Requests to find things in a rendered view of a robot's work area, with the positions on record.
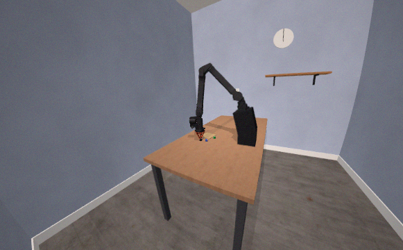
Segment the tan square mat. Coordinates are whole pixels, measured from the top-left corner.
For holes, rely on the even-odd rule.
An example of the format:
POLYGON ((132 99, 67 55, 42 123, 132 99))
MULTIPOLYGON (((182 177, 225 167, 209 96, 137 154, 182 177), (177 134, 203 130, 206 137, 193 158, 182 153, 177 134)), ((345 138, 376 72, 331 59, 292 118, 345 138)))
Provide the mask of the tan square mat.
POLYGON ((205 134, 203 134, 203 138, 207 138, 207 139, 210 139, 210 138, 212 138, 212 137, 214 137, 214 136, 216 136, 215 134, 212 134, 212 133, 205 133, 205 134))

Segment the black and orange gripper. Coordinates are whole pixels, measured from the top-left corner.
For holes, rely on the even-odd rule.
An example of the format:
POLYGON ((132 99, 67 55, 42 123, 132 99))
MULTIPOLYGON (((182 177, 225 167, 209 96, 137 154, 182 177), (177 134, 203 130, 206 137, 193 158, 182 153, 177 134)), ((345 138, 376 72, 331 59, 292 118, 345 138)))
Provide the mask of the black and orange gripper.
POLYGON ((204 130, 205 128, 203 128, 203 124, 198 124, 198 130, 195 130, 195 132, 196 132, 196 134, 197 134, 197 136, 199 137, 199 133, 200 133, 200 137, 199 137, 199 139, 201 139, 202 137, 203 137, 203 134, 204 134, 204 132, 205 132, 205 130, 204 130))

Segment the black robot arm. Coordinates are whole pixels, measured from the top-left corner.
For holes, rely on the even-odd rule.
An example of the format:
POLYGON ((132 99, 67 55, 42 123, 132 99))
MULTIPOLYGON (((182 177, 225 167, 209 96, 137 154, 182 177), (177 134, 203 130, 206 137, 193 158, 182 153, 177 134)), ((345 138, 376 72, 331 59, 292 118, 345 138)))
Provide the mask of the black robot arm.
POLYGON ((202 66, 199 70, 199 75, 198 75, 198 99, 197 99, 197 106, 196 106, 196 116, 195 117, 190 117, 189 118, 189 123, 191 129, 196 127, 196 130, 198 130, 198 124, 203 123, 203 99, 204 99, 204 90, 205 90, 205 75, 207 72, 212 74, 212 76, 225 88, 229 91, 230 94, 233 94, 234 98, 233 100, 239 101, 237 108, 240 110, 236 110, 237 112, 239 111, 244 111, 250 108, 246 104, 246 101, 244 101, 244 97, 241 92, 237 92, 234 87, 214 68, 214 66, 211 63, 208 63, 204 66, 202 66), (243 109, 244 108, 244 109, 243 109))

